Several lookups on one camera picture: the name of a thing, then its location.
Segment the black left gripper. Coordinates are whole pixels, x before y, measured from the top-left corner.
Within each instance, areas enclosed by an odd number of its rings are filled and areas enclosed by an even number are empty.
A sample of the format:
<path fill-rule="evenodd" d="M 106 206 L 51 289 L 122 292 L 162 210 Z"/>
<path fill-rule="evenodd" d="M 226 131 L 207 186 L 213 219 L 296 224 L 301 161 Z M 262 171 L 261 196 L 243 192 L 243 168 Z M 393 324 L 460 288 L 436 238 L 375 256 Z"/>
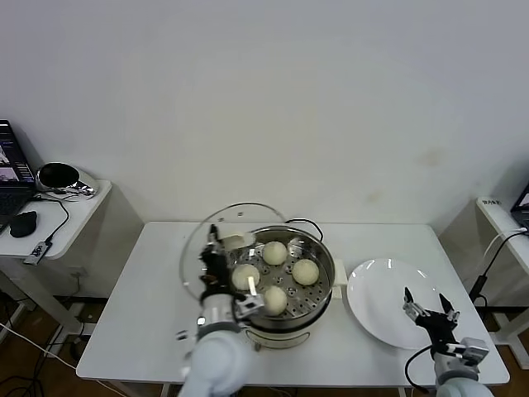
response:
<path fill-rule="evenodd" d="M 207 246 L 200 255 L 201 261 L 206 266 L 205 273 L 200 276 L 200 280 L 207 291 L 230 290 L 230 271 L 225 254 L 218 252 L 219 246 L 218 227 L 212 223 L 207 233 Z"/>

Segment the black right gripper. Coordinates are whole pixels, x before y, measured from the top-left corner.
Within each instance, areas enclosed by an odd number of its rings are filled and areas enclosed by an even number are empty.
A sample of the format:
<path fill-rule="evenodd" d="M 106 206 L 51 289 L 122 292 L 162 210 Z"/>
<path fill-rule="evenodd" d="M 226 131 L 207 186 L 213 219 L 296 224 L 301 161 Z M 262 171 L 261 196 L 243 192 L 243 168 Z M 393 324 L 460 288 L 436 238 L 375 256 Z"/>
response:
<path fill-rule="evenodd" d="M 408 287 L 404 288 L 403 310 L 405 314 L 420 328 L 426 330 L 432 347 L 445 347 L 456 344 L 453 331 L 457 326 L 460 312 L 456 311 L 451 302 L 443 294 L 439 294 L 444 313 L 425 310 L 414 301 Z"/>

